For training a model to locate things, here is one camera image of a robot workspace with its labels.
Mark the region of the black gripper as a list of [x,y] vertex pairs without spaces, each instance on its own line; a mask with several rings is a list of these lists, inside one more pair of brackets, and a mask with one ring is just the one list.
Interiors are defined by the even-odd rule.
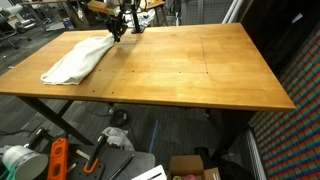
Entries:
[[120,42],[121,36],[128,28],[125,19],[122,16],[108,16],[105,24],[107,29],[114,35],[114,41]]

